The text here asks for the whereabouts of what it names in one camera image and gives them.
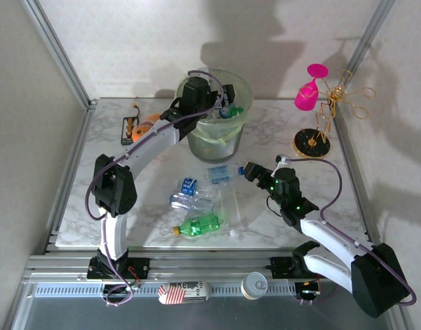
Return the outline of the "translucent green waste bin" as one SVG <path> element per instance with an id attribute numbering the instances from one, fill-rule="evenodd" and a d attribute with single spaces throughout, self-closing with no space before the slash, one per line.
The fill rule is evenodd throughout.
<path id="1" fill-rule="evenodd" d="M 198 76 L 208 81 L 212 91 L 219 91 L 218 86 L 222 85 L 222 83 L 219 82 L 210 73 L 206 71 L 201 72 L 205 72 L 205 74 L 198 74 Z M 238 150 L 240 138 L 242 136 L 242 130 L 235 137 L 231 138 L 226 144 L 211 144 L 204 141 L 203 139 L 200 139 L 199 137 L 194 136 L 192 134 L 193 131 L 187 135 L 187 141 L 191 152 L 197 158 L 204 162 L 219 163 L 233 157 L 235 152 Z"/>

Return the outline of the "clear bottle white cap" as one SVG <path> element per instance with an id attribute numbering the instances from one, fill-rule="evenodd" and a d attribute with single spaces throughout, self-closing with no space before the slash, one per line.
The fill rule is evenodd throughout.
<path id="1" fill-rule="evenodd" d="M 230 237 L 238 237 L 240 234 L 241 218 L 236 192 L 232 186 L 225 185 L 220 188 L 220 202 L 225 227 Z"/>

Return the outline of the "orange plush toy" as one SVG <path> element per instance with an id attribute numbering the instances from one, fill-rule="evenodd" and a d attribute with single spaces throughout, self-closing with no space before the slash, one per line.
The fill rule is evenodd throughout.
<path id="1" fill-rule="evenodd" d="M 156 121 L 160 119 L 160 113 L 154 113 L 146 116 L 140 124 L 138 124 L 132 132 L 133 142 L 138 141 L 142 136 L 144 136 L 149 130 L 154 126 Z"/>

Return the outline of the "pink plastic wine glass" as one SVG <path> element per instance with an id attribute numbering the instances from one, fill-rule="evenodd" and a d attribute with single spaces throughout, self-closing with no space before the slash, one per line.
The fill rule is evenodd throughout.
<path id="1" fill-rule="evenodd" d="M 299 88 L 295 97 L 295 106 L 301 111 L 312 111 L 319 99 L 317 80 L 326 78 L 329 69 L 323 64 L 313 63 L 307 66 L 306 71 L 312 79 Z"/>

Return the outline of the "crushed clear plastic bottle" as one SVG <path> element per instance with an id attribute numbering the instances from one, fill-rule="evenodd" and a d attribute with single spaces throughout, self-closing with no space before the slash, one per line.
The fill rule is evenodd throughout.
<path id="1" fill-rule="evenodd" d="M 171 194 L 169 203 L 173 208 L 187 211 L 212 212 L 214 203 L 211 199 L 184 195 L 182 193 Z"/>

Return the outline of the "pale green bin liner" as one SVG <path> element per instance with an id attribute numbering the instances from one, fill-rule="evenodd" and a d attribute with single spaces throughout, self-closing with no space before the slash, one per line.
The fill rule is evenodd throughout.
<path id="1" fill-rule="evenodd" d="M 226 144 L 242 130 L 246 123 L 248 112 L 253 102 L 253 92 L 249 83 L 238 74 L 225 69 L 210 67 L 200 68 L 199 70 L 210 73 L 222 85 L 232 84 L 235 91 L 235 94 L 232 95 L 235 98 L 231 105 L 226 105 L 224 95 L 223 103 L 216 107 L 206 118 L 200 120 L 192 134 L 211 144 Z M 218 112 L 220 108 L 232 106 L 243 107 L 244 111 L 234 118 L 219 118 Z"/>

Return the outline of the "black charging board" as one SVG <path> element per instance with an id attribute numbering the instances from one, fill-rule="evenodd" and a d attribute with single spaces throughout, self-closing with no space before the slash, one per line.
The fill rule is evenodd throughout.
<path id="1" fill-rule="evenodd" d="M 125 117 L 122 120 L 122 134 L 120 143 L 122 146 L 128 146 L 133 143 L 133 129 L 139 124 L 139 117 Z"/>

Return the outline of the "silver tin can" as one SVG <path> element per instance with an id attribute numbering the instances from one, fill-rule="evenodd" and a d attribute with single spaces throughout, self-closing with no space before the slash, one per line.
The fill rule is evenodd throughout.
<path id="1" fill-rule="evenodd" d="M 250 272 L 241 281 L 240 288 L 245 298 L 257 300 L 267 293 L 268 282 L 263 274 Z"/>

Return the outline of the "aluminium table side rail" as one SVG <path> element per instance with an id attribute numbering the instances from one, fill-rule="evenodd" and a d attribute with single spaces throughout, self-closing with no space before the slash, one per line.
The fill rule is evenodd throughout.
<path id="1" fill-rule="evenodd" d="M 68 198 L 73 186 L 73 181 L 77 173 L 79 161 L 83 152 L 84 143 L 89 132 L 89 127 L 94 111 L 98 105 L 99 100 L 92 100 L 84 112 L 82 124 L 77 131 L 73 146 L 70 149 L 69 157 L 67 158 L 64 173 L 62 174 L 60 185 L 56 193 L 56 198 L 52 207 L 47 223 L 47 234 L 45 242 L 41 249 L 41 254 L 46 254 L 50 244 L 54 244 L 52 239 L 59 233 L 60 224 L 62 222 L 65 209 L 67 207 Z"/>
<path id="2" fill-rule="evenodd" d="M 353 119 L 339 109 L 334 119 L 334 129 L 339 139 L 349 182 L 352 185 L 359 217 L 365 232 L 355 234 L 350 229 L 348 218 L 343 216 L 338 225 L 353 239 L 369 239 L 372 243 L 386 243 L 398 252 L 398 226 L 396 217 L 401 211 L 401 196 L 393 186 L 369 177 L 371 157 L 363 156 L 363 147 L 368 136 L 353 129 Z"/>

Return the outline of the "aluminium cross rail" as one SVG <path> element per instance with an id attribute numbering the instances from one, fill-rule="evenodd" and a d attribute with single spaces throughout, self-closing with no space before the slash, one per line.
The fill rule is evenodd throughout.
<path id="1" fill-rule="evenodd" d="M 265 268 L 271 257 L 289 256 L 291 251 L 283 250 L 139 250 L 132 251 L 129 258 L 150 259 L 147 283 L 204 280 L 233 282 L 249 272 L 261 272 L 269 280 L 271 272 Z M 87 270 L 94 251 L 53 252 L 29 257 L 21 280 L 24 283 L 76 283 L 93 281 L 115 284 L 119 279 L 88 280 Z M 348 269 L 338 259 L 322 257 L 315 249 L 305 256 L 310 272 L 330 280 L 350 279 Z"/>

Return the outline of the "clear bottle light blue label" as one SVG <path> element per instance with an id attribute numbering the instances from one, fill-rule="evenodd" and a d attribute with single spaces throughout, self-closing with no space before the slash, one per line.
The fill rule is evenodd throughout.
<path id="1" fill-rule="evenodd" d="M 205 179 L 209 184 L 217 185 L 223 182 L 230 182 L 234 178 L 244 175 L 244 167 L 233 164 L 225 164 L 208 168 Z"/>

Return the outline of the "red striped tissue canister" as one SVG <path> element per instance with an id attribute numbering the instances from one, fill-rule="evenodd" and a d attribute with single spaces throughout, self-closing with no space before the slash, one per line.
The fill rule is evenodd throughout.
<path id="1" fill-rule="evenodd" d="M 157 293 L 163 305 L 200 303 L 208 300 L 209 285 L 201 280 L 172 282 L 161 285 Z"/>

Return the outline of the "aluminium frame post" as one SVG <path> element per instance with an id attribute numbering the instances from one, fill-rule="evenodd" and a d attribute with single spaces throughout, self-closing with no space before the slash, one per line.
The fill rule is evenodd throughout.
<path id="1" fill-rule="evenodd" d="M 367 27 L 365 28 L 364 33 L 360 37 L 359 42 L 353 54 L 351 55 L 350 60 L 348 61 L 345 68 L 339 71 L 339 75 L 341 77 L 339 84 L 342 86 L 343 92 L 346 91 L 353 77 L 355 77 L 356 71 L 360 67 L 366 53 L 372 46 L 376 35 L 381 29 L 395 2 L 396 0 L 380 0 L 379 4 L 377 5 L 371 19 L 369 20 L 369 23 L 367 24 Z M 368 109 L 355 105 L 348 100 L 349 96 L 355 96 L 356 94 L 362 94 L 365 98 L 368 99 L 374 98 L 376 96 L 375 90 L 371 87 L 363 87 L 354 93 L 344 94 L 343 99 L 338 101 L 334 107 L 333 118 L 338 116 L 340 105 L 349 106 L 349 108 L 352 109 L 352 114 L 354 117 L 360 120 L 366 120 L 369 118 L 370 112 Z"/>
<path id="2" fill-rule="evenodd" d="M 84 109 L 95 109 L 97 100 L 87 93 L 40 1 L 20 1 L 79 103 Z"/>

